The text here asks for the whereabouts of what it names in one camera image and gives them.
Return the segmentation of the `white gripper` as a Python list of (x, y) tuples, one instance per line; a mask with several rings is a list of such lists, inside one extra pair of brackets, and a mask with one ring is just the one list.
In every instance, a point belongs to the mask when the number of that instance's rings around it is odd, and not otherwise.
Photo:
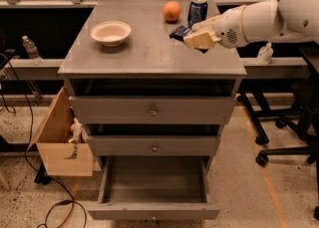
[(212, 49), (220, 42), (226, 48), (239, 48), (248, 44), (244, 36), (242, 16), (245, 5), (226, 10), (223, 14), (210, 17), (192, 25), (196, 31), (183, 38), (184, 43), (193, 49)]

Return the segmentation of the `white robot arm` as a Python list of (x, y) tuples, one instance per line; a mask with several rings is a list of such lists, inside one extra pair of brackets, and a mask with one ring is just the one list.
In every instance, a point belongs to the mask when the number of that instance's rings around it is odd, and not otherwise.
[(183, 38), (194, 49), (250, 43), (319, 43), (319, 0), (264, 0), (201, 21)]

